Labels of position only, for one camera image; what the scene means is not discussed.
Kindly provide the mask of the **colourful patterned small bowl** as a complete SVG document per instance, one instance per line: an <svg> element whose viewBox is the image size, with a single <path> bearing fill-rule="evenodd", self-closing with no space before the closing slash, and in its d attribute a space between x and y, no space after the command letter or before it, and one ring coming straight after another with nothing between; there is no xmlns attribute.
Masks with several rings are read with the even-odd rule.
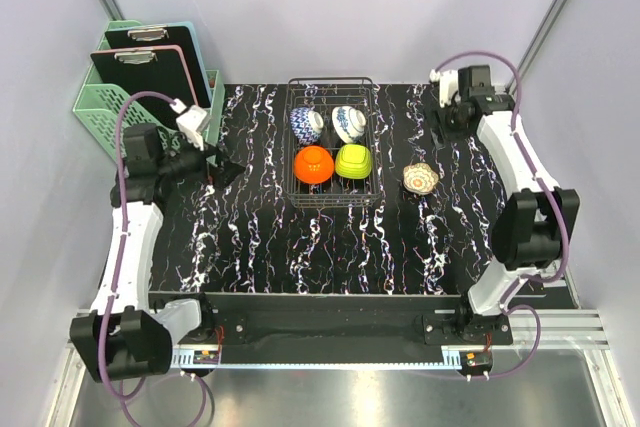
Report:
<svg viewBox="0 0 640 427"><path fill-rule="evenodd" d="M403 185L405 189L417 195L427 195L433 192L440 181L440 177L426 163L416 163L403 169Z"/></svg>

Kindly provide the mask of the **red orange patterned bowl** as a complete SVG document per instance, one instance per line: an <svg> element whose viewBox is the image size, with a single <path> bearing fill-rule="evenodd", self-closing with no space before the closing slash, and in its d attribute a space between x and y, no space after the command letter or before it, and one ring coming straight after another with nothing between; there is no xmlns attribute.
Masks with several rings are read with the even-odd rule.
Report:
<svg viewBox="0 0 640 427"><path fill-rule="evenodd" d="M324 129L322 116L309 107L294 108L289 116L290 126L299 143L303 146L317 142Z"/></svg>

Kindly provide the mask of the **blue white patterned bowl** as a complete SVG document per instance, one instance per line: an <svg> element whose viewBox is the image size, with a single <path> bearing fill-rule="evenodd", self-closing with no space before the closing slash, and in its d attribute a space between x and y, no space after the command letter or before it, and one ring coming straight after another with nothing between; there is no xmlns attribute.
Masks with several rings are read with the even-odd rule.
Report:
<svg viewBox="0 0 640 427"><path fill-rule="evenodd" d="M334 107L332 125L340 140L345 144L357 143L365 134L367 125L364 114L352 106Z"/></svg>

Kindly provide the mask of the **white top bowl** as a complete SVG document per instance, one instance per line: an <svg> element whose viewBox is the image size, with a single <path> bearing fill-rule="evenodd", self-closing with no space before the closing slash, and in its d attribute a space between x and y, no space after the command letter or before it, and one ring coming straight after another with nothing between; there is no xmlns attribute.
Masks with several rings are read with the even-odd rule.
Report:
<svg viewBox="0 0 640 427"><path fill-rule="evenodd" d="M345 144L335 158L335 172L337 175L362 180L369 176L373 168L371 151L364 145Z"/></svg>

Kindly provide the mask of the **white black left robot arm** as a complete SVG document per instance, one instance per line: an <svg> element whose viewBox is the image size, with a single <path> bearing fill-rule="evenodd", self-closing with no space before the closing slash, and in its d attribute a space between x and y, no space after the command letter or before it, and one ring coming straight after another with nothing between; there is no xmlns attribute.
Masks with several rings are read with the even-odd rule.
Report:
<svg viewBox="0 0 640 427"><path fill-rule="evenodd" d="M193 176L228 187L246 170L221 149L163 145L160 128L142 123L121 130L124 146L111 190L113 231L108 259L90 312L72 320L69 337L94 381L145 378L169 370L173 348L215 333L211 304L203 297L172 300L159 310L149 302L153 253L167 201L178 182Z"/></svg>

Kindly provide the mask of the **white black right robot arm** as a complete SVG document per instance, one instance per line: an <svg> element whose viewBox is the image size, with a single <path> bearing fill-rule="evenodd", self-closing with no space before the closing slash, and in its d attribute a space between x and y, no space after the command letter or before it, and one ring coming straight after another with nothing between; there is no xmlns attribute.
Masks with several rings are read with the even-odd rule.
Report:
<svg viewBox="0 0 640 427"><path fill-rule="evenodd" d="M500 176L506 204L489 235L493 257L451 315L425 321L425 338L482 344L508 327L506 312L529 282L562 277L580 207L544 168L524 130L517 101L496 92L487 65L434 69L442 134L475 135Z"/></svg>

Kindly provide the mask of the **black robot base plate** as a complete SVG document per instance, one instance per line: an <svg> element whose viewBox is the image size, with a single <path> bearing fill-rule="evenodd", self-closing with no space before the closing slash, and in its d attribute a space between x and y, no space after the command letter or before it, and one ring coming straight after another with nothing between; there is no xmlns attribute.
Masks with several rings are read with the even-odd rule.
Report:
<svg viewBox="0 0 640 427"><path fill-rule="evenodd" d="M222 362L283 368L299 365L423 364L441 360L444 346L509 346L504 317L458 334L460 298L419 295L206 295L222 326Z"/></svg>

